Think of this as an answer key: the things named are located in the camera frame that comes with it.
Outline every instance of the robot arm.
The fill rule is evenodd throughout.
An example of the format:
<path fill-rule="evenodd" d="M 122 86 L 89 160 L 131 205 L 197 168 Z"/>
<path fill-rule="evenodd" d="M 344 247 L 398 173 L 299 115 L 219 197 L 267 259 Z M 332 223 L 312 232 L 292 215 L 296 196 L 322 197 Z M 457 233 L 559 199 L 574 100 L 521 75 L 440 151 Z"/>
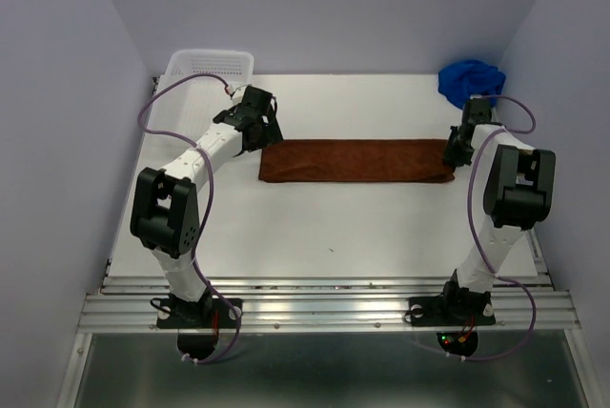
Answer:
<path fill-rule="evenodd" d="M 213 119 L 196 144 L 212 162 L 213 171 L 233 157 L 282 141 L 273 95 L 252 86 L 239 89 L 234 105 Z M 131 232 L 151 250 L 170 283 L 173 306 L 183 316 L 205 316 L 210 295 L 197 274 L 191 249 L 199 238 L 197 194 L 208 174 L 197 148 L 190 148 L 159 170 L 145 168 L 137 177 Z M 169 207 L 164 200 L 170 199 Z"/>
<path fill-rule="evenodd" d="M 443 161 L 454 168 L 470 165 L 473 154 L 500 129 L 492 121 L 488 100 L 469 100 L 461 125 L 452 127 Z M 549 214 L 555 155 L 522 143 L 508 131 L 491 138 L 482 155 L 492 157 L 493 162 L 483 194 L 485 218 L 478 240 L 497 273 L 515 243 Z M 491 304 L 494 273 L 474 245 L 445 283 L 441 296 L 410 298 L 410 309 L 417 310 L 410 314 L 412 325 L 459 326 L 469 320 L 477 326 L 495 324 Z M 449 351 L 460 354 L 463 350 L 458 346 Z"/>

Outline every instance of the white table surface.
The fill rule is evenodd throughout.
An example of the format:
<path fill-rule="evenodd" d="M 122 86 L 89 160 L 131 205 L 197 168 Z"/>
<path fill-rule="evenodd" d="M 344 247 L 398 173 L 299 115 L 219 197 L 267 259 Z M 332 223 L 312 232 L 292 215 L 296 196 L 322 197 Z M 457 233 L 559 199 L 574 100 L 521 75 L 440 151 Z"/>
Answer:
<path fill-rule="evenodd" d="M 286 139 L 446 139 L 460 120 L 460 110 L 437 93 L 435 75 L 259 75 L 253 84 L 276 95 Z M 159 128 L 167 121 L 167 129 L 181 131 L 185 122 L 177 113 L 193 114 L 201 107 L 198 114 L 205 121 L 200 122 L 208 123 L 229 104 L 222 89 L 210 93 L 195 84 L 183 94 L 188 96 L 182 103 L 172 101 L 171 92 L 161 99 L 151 124 Z M 168 138 L 146 135 L 136 173 L 159 168 L 182 151 Z M 206 275 L 449 276 L 473 244 L 466 222 L 469 167 L 457 170 L 448 184 L 267 184 L 257 179 L 259 163 L 259 153 L 244 154 L 215 176 L 213 210 L 198 251 Z M 478 175 L 477 223 L 490 164 L 483 162 Z M 130 234 L 132 198 L 133 186 L 109 275 L 162 275 L 154 257 Z M 200 215 L 206 200 L 204 188 Z M 532 256 L 523 238 L 500 272 L 534 276 Z"/>

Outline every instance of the white wall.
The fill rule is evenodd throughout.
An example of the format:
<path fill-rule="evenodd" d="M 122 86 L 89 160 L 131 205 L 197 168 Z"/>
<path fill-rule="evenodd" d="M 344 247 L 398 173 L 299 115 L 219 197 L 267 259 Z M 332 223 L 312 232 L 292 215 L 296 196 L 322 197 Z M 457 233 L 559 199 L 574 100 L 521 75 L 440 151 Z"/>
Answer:
<path fill-rule="evenodd" d="M 0 406 L 51 407 L 151 82 L 111 0 L 0 7 Z"/>
<path fill-rule="evenodd" d="M 538 226 L 542 250 L 561 289 L 576 303 L 587 343 L 610 388 L 608 0 L 538 0 L 506 52 L 506 93 L 539 119 L 528 137 L 558 158 L 553 209 Z M 525 123 L 500 106 L 503 120 Z"/>
<path fill-rule="evenodd" d="M 437 72 L 497 62 L 535 0 L 112 0 L 145 63 L 237 49 L 256 72 Z"/>

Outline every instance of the purple cable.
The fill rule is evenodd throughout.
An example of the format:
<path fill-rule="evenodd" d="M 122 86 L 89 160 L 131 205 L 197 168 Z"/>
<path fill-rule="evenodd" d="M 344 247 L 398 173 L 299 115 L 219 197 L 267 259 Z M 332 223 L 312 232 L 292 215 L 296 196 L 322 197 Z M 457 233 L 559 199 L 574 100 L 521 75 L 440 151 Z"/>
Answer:
<path fill-rule="evenodd" d="M 227 88 L 229 87 L 229 83 L 227 81 L 225 81 L 222 77 L 220 77 L 216 74 L 211 74 L 208 72 L 199 72 L 197 74 L 191 74 L 187 77 L 180 79 L 177 82 L 174 82 L 173 84 L 171 84 L 169 87 L 167 87 L 163 91 L 157 93 L 151 99 L 151 101 L 149 101 L 144 106 L 144 108 L 142 108 L 142 110 L 140 111 L 139 115 L 137 116 L 137 124 L 139 125 L 140 129 L 142 129 L 142 131 L 144 133 L 162 134 L 165 136 L 171 136 L 173 138 L 180 139 L 180 140 L 184 141 L 185 143 L 189 144 L 190 146 L 192 146 L 193 148 L 195 148 L 197 150 L 197 152 L 199 154 L 201 154 L 201 157 L 203 158 L 203 162 L 206 167 L 206 171 L 208 172 L 208 183 L 209 183 L 209 187 L 210 187 L 210 194 L 208 196 L 208 204 L 206 205 L 206 210 L 203 213 L 203 218 L 201 219 L 201 225 L 199 226 L 199 235 L 197 236 L 197 240 L 193 244 L 193 249 L 191 250 L 191 259 L 193 261 L 193 267 L 194 267 L 195 272 L 197 273 L 197 275 L 199 276 L 201 281 L 205 284 L 205 286 L 208 288 L 210 293 L 214 296 L 217 296 L 220 299 L 220 301 L 222 301 L 234 314 L 235 334 L 234 334 L 231 342 L 229 343 L 229 345 L 220 354 L 218 354 L 214 357 L 206 358 L 204 360 L 198 360 L 198 361 L 195 361 L 192 358 L 188 357 L 189 361 L 191 361 L 197 365 L 203 365 L 203 364 L 207 364 L 207 363 L 216 362 L 216 361 L 220 360 L 221 358 L 223 358 L 231 350 L 231 348 L 233 348 L 233 346 L 235 345 L 235 342 L 237 341 L 237 338 L 239 337 L 239 330 L 241 329 L 241 314 L 239 314 L 237 312 L 237 310 L 233 306 L 233 304 L 226 297 L 224 297 L 222 294 L 220 294 L 216 290 L 216 288 L 212 285 L 212 283 L 203 275 L 203 273 L 201 273 L 201 269 L 199 268 L 199 264 L 197 263 L 197 258 L 196 258 L 196 253 L 195 253 L 195 250 L 197 249 L 197 245 L 199 244 L 199 240 L 201 239 L 201 235 L 203 234 L 203 230 L 205 229 L 206 224 L 208 223 L 208 218 L 210 217 L 210 211 L 212 210 L 212 202 L 214 200 L 214 170 L 212 168 L 212 161 L 210 160 L 208 153 L 206 153 L 203 149 L 198 147 L 197 143 L 194 142 L 192 139 L 190 139 L 188 136 L 185 136 L 180 133 L 168 132 L 168 131 L 163 131 L 163 130 L 151 130 L 146 127 L 146 124 L 144 122 L 144 114 L 146 114 L 146 111 L 148 110 L 148 108 L 150 108 L 157 99 L 159 99 L 161 96 L 165 95 L 167 92 L 171 91 L 172 89 L 175 89 L 180 84 L 190 81 L 191 79 L 195 79 L 196 77 L 211 77 L 213 79 L 217 79 L 218 81 L 222 82 L 222 84 L 225 86 L 225 92 L 227 91 Z"/>
<path fill-rule="evenodd" d="M 504 133 L 505 131 L 510 132 L 510 133 L 521 133 L 521 134 L 531 133 L 536 129 L 536 118 L 534 117 L 534 114 L 530 111 L 529 108 L 527 108 L 523 103 L 521 103 L 517 99 L 512 98 L 510 96 L 484 95 L 481 98 L 485 98 L 485 99 L 499 98 L 499 99 L 512 101 L 513 103 L 516 103 L 518 106 L 522 107 L 525 110 L 525 112 L 527 112 L 527 114 L 530 116 L 530 119 L 532 121 L 532 126 L 527 130 L 512 130 L 512 129 L 508 129 L 508 128 L 501 128 L 501 129 L 497 129 L 496 131 L 492 132 L 489 136 L 487 136 L 485 138 L 485 140 L 482 142 L 482 144 L 480 145 L 480 147 L 478 148 L 477 156 L 475 157 L 475 161 L 473 162 L 473 169 L 470 173 L 470 180 L 468 181 L 468 195 L 467 195 L 467 202 L 466 202 L 467 208 L 466 209 L 467 209 L 467 214 L 468 214 L 468 226 L 470 227 L 470 233 L 472 234 L 473 239 L 475 240 L 475 245 L 477 246 L 478 252 L 480 253 L 481 258 L 483 259 L 483 262 L 485 263 L 487 270 L 489 270 L 489 272 L 492 275 L 495 275 L 497 273 L 496 268 L 490 262 L 489 257 L 485 253 L 485 250 L 483 249 L 483 246 L 481 245 L 480 240 L 478 239 L 477 229 L 475 228 L 475 220 L 473 218 L 473 189 L 475 188 L 475 176 L 477 174 L 478 164 L 480 163 L 480 159 L 483 156 L 483 152 L 485 151 L 485 148 L 487 147 L 489 142 L 495 136 L 498 136 L 500 133 Z M 536 301 L 534 300 L 534 296 L 532 296 L 532 293 L 530 292 L 530 290 L 527 287 L 525 287 L 521 282 L 517 281 L 516 279 L 512 279 L 510 277 L 504 277 L 504 276 L 497 276 L 497 279 L 499 279 L 500 281 L 512 284 L 514 286 L 520 287 L 523 290 L 523 292 L 527 295 L 527 297 L 530 300 L 530 303 L 532 304 L 532 320 L 530 321 L 530 325 L 527 329 L 527 332 L 525 332 L 525 336 L 521 339 L 521 341 L 519 343 L 517 343 L 514 347 L 512 347 L 508 351 L 504 351 L 503 353 L 499 353 L 499 354 L 495 354 L 493 356 L 487 356 L 487 357 L 461 357 L 461 356 L 457 356 L 455 354 L 444 353 L 436 348 L 431 348 L 429 346 L 418 343 L 416 341 L 414 341 L 415 345 L 420 348 L 428 349 L 429 351 L 434 351 L 435 353 L 445 354 L 447 357 L 456 357 L 456 358 L 460 358 L 462 360 L 467 360 L 467 361 L 471 361 L 471 362 L 488 362 L 490 360 L 496 360 L 499 358 L 507 357 L 507 356 L 512 355 L 514 352 L 518 351 L 520 348 L 522 348 L 529 341 L 530 337 L 532 336 L 532 333 L 534 332 L 534 326 L 536 325 L 536 318 L 538 315 Z"/>

